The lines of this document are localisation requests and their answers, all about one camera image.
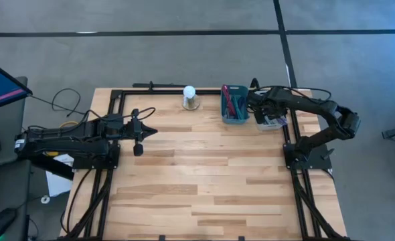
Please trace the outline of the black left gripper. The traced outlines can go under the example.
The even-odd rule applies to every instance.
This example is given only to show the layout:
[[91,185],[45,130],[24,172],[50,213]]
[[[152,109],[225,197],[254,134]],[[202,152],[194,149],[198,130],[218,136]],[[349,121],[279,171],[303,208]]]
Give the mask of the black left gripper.
[[133,109],[131,112],[131,120],[127,122],[127,134],[130,139],[142,141],[143,138],[150,137],[157,133],[157,129],[151,128],[143,124],[139,119],[139,110]]

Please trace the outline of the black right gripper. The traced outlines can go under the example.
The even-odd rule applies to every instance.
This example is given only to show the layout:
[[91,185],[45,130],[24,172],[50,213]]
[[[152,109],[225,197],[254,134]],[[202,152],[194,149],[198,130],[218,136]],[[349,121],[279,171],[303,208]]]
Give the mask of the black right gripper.
[[257,123],[266,123],[269,119],[276,119],[287,114],[287,108],[276,99],[277,94],[285,90],[282,86],[275,86],[263,94],[257,94],[256,90],[249,90],[247,95],[247,108],[254,112]]

